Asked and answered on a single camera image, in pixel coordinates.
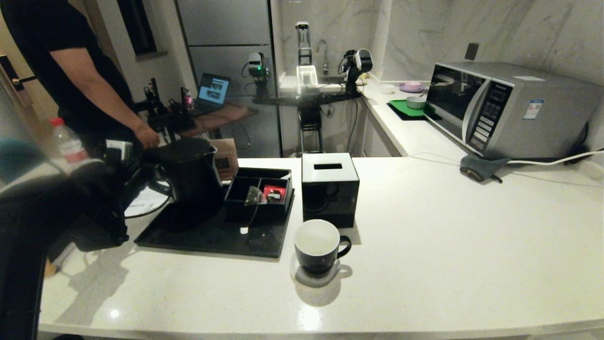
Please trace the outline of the person's bare hand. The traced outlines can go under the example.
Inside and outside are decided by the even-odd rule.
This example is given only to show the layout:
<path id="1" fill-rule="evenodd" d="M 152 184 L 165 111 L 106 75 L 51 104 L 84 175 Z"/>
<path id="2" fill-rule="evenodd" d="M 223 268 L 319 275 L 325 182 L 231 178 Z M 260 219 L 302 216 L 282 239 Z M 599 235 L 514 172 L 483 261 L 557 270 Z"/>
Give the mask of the person's bare hand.
<path id="1" fill-rule="evenodd" d="M 157 148 L 160 143 L 158 133 L 144 122 L 139 122 L 133 129 L 134 135 L 142 144 L 143 149 Z"/>

